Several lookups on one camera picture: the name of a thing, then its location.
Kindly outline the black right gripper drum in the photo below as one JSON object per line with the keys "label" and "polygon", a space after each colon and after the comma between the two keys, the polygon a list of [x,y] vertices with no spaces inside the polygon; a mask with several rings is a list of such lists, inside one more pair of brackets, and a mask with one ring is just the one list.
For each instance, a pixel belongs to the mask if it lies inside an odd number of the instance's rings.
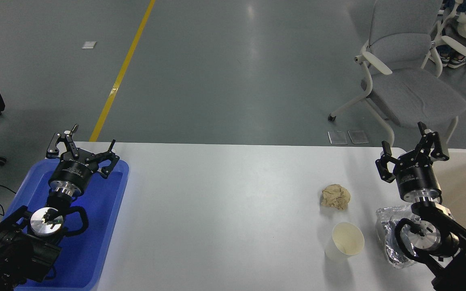
{"label": "black right gripper drum", "polygon": [[434,162],[400,162],[393,174],[402,200],[420,200],[422,197],[435,200],[442,191],[433,170]]}

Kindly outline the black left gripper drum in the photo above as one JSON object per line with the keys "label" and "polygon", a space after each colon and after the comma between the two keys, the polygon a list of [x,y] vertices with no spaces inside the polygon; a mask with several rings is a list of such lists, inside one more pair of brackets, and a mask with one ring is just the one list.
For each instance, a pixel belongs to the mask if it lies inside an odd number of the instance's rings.
{"label": "black left gripper drum", "polygon": [[94,173],[94,164],[86,164],[72,159],[65,160],[60,158],[59,164],[49,179],[49,186],[51,189],[54,189],[61,186],[63,183],[68,183],[78,190],[86,190]]}

